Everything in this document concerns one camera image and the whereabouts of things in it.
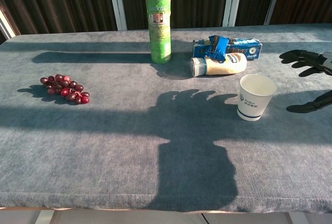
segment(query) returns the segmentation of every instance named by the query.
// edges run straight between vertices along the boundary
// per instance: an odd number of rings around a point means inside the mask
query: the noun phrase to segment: blue snack bag
[[[211,42],[211,46],[206,51],[205,55],[212,59],[216,59],[219,63],[223,63],[226,60],[225,54],[229,38],[215,35],[209,36],[209,40]]]

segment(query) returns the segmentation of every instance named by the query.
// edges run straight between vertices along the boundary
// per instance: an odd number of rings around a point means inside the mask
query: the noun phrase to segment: cup rim
[[[253,93],[253,92],[250,92],[250,91],[246,90],[246,89],[243,87],[243,85],[242,85],[242,81],[243,81],[244,78],[246,78],[246,77],[248,77],[248,76],[250,76],[250,75],[258,75],[258,76],[264,77],[265,79],[267,79],[267,80],[269,80],[270,82],[272,82],[273,85],[274,85],[274,90],[273,90],[273,92],[272,92],[272,93],[269,93],[269,94],[258,94],[258,93]],[[243,76],[243,77],[240,79],[240,87],[241,87],[244,91],[246,91],[247,93],[249,93],[249,94],[252,94],[252,95],[255,95],[255,96],[264,96],[264,97],[274,95],[275,92],[276,92],[276,90],[278,89],[278,87],[277,87],[276,83],[274,82],[274,80],[272,80],[271,78],[269,78],[269,77],[267,77],[267,76],[265,76],[265,75],[261,75],[261,74],[247,74],[247,75]]]

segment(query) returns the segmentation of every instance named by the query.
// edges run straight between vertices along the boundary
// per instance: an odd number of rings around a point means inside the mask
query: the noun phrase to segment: grape stem
[[[74,89],[72,89],[72,88],[69,88],[69,94],[70,93],[76,93],[77,95],[79,95],[80,97],[82,97],[82,94],[80,93],[80,92],[78,92],[78,91],[75,91]]]
[[[58,83],[57,81],[50,81],[51,84],[53,84],[54,86],[60,85],[60,83]]]

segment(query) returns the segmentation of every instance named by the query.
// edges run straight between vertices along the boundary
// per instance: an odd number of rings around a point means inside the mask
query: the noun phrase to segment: grape bunch
[[[48,94],[60,94],[65,97],[67,101],[75,101],[76,104],[87,104],[90,101],[90,94],[88,92],[82,92],[83,86],[71,80],[68,75],[63,76],[57,74],[55,77],[42,77],[40,81],[43,86],[47,88]]]

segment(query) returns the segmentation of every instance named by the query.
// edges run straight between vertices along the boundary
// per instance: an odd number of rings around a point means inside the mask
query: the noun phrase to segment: floor
[[[183,214],[163,211],[0,211],[0,224],[332,224],[332,214]]]

